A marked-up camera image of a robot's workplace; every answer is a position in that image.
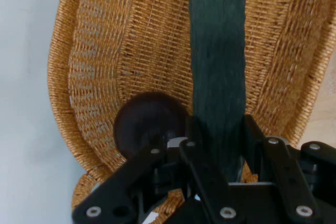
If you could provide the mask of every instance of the dark green fabric strip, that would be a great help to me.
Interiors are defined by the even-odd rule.
[[[204,148],[229,182],[242,169],[245,0],[189,0],[194,116]]]

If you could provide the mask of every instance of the dark round knob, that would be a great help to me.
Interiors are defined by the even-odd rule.
[[[185,136],[186,109],[167,94],[147,92],[134,96],[118,112],[114,140],[125,158],[148,144]]]

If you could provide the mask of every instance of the black metal bracket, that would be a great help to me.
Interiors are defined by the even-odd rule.
[[[244,157],[259,183],[228,184],[203,141],[189,136],[178,148],[142,149],[74,210],[74,224],[141,224],[174,189],[182,190],[185,203],[169,224],[334,223],[336,150],[320,142],[296,150],[264,137],[251,116],[242,130]]]

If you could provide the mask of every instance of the light gray background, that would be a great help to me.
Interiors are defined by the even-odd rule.
[[[82,168],[52,114],[47,61],[59,0],[0,0],[0,223],[68,224]]]

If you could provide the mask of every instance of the black plastic part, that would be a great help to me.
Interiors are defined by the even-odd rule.
[[[238,207],[245,213],[244,224],[289,224],[293,223],[286,215],[279,191],[275,185],[231,185],[230,190]],[[324,224],[333,224],[336,209],[317,199],[324,217]],[[206,219],[201,201],[189,199],[165,224],[205,224]]]
[[[258,127],[251,115],[245,115],[243,119],[244,139],[242,141],[242,149],[244,158],[253,174],[261,173],[261,142],[265,136],[261,129]]]
[[[297,160],[290,156],[285,143],[278,138],[267,138],[263,140],[262,150],[271,166],[286,215],[292,223],[322,223],[321,211]],[[298,206],[310,207],[313,216],[298,215]]]
[[[310,146],[318,145],[314,150]],[[314,195],[336,207],[336,149],[321,142],[303,144],[301,166]]]
[[[208,223],[244,223],[245,216],[234,203],[226,179],[204,155],[195,142],[184,140],[180,144],[181,158],[190,173],[191,180],[202,200]],[[237,216],[225,220],[220,215],[223,207],[234,208]]]
[[[179,223],[334,224],[336,220],[335,149],[319,142],[299,151],[275,138],[269,142],[252,118],[245,121],[245,154],[266,184],[228,184],[202,148],[185,140],[179,148],[150,144],[129,159],[111,178],[88,196],[72,214],[74,224],[141,224],[170,190],[181,188],[186,203],[167,221]],[[309,146],[317,144],[318,150]],[[195,194],[201,202],[194,200]],[[311,217],[296,213],[299,205]],[[98,206],[98,217],[86,211]],[[220,210],[232,207],[237,216],[223,219]]]
[[[152,154],[153,148],[160,151]],[[73,211],[74,224],[141,224],[167,196],[167,192],[157,195],[155,187],[149,183],[151,171],[163,164],[164,159],[165,152],[160,146],[144,148]],[[86,211],[92,206],[101,208],[98,217],[87,217]],[[127,214],[119,214],[118,209],[127,209],[122,211]]]
[[[200,201],[188,199],[165,224],[206,224],[209,223]]]

